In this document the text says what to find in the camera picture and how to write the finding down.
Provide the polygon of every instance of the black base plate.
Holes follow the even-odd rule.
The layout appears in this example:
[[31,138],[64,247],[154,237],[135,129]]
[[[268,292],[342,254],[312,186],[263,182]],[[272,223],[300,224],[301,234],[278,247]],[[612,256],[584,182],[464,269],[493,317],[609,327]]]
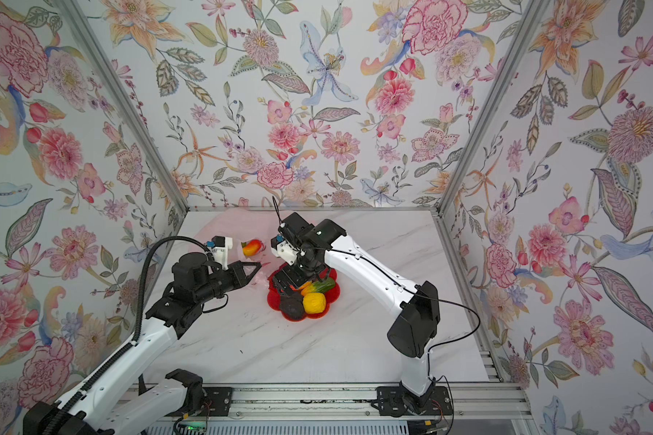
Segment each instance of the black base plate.
[[[211,417],[227,417],[230,413],[230,405],[233,403],[233,389],[231,387],[203,387],[208,399],[211,400],[210,413],[207,409],[202,409],[199,413],[201,416],[209,415]],[[182,413],[173,412],[168,414],[170,417],[181,417]]]
[[[387,415],[389,417],[401,417],[404,414],[410,414],[404,405],[402,395],[404,394],[404,387],[377,387],[377,398],[373,405],[379,409],[380,415]],[[433,388],[428,402],[423,407],[425,411],[421,415],[436,415],[440,410],[433,404],[433,400],[438,402],[443,408],[443,415],[453,415],[453,408],[450,405],[450,393],[448,389],[442,386]]]

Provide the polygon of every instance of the mounting plate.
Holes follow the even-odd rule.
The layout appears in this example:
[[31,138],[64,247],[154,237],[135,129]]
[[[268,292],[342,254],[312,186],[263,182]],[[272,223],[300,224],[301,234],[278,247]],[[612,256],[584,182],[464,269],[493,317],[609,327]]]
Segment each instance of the mounting plate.
[[[404,405],[402,396],[404,394],[404,387],[402,386],[387,386],[377,387],[377,398],[373,405],[379,409],[380,415],[387,415],[390,417],[401,417],[407,414],[407,408]],[[438,402],[443,408],[443,415],[452,415],[453,407],[450,405],[450,393],[448,389],[443,386],[433,388],[433,392],[424,406],[425,411],[422,415],[437,415],[440,410],[436,405],[433,405],[433,400]]]

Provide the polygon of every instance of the floral wallpaper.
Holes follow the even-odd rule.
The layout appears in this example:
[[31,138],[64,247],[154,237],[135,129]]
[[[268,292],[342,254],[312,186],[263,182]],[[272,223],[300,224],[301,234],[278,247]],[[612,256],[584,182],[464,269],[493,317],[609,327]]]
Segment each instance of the floral wallpaper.
[[435,203],[522,0],[81,2],[193,207]]
[[0,435],[125,339],[180,225],[110,99],[49,2],[0,1]]
[[653,434],[653,0],[552,0],[445,222],[540,430]]

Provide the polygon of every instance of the toy fruit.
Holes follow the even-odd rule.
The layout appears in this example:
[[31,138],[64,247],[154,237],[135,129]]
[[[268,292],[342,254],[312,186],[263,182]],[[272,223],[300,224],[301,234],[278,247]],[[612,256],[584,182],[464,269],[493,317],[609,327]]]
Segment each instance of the toy fruit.
[[302,306],[307,314],[319,314],[327,307],[327,298],[322,293],[313,291],[307,293],[302,300]]
[[242,242],[242,252],[245,257],[252,257],[264,250],[266,246],[259,239]]

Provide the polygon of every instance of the marble table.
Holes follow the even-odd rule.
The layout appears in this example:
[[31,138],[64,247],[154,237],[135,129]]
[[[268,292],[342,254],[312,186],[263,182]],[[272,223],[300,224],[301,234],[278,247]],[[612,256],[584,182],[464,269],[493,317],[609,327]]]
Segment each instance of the marble table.
[[[274,212],[266,219],[276,220]],[[332,219],[374,257],[418,283],[430,281],[441,299],[461,302],[429,211],[309,211],[309,222]],[[180,235],[194,237],[219,212],[190,212]],[[156,301],[172,281],[171,266],[189,252],[177,241],[148,300]],[[266,291],[247,286],[231,292],[226,308],[202,315],[186,334],[145,371],[159,382],[176,368],[190,370],[209,383],[393,382],[401,379],[401,355],[386,332],[393,323],[364,289],[339,274],[340,298],[321,319],[288,322],[269,308]],[[213,301],[206,309],[217,306]],[[441,321],[431,344],[470,331],[463,309],[440,304]],[[437,347],[431,373],[450,381],[488,381],[473,337]]]

